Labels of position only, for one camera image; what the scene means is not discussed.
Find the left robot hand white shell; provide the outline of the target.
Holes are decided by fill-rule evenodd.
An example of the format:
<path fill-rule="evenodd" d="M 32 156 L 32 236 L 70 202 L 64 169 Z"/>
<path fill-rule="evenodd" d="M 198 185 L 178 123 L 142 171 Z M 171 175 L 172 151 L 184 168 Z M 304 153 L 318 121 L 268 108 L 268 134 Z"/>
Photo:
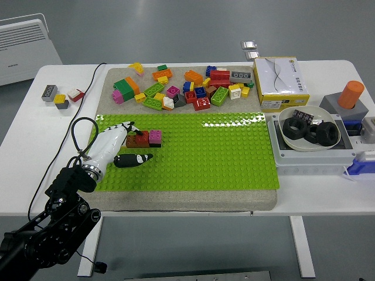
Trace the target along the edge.
<path fill-rule="evenodd" d="M 127 140 L 129 132 L 135 132 L 137 135 L 143 133 L 135 127 L 135 122 L 123 122 L 111 126 L 99 133 L 94 144 L 90 148 L 88 155 L 90 159 L 85 161 L 83 169 L 91 170 L 103 176 L 107 165 L 114 163 L 117 168 L 137 167 L 153 158 L 153 154 L 122 154 L 117 155 L 121 146 Z"/>

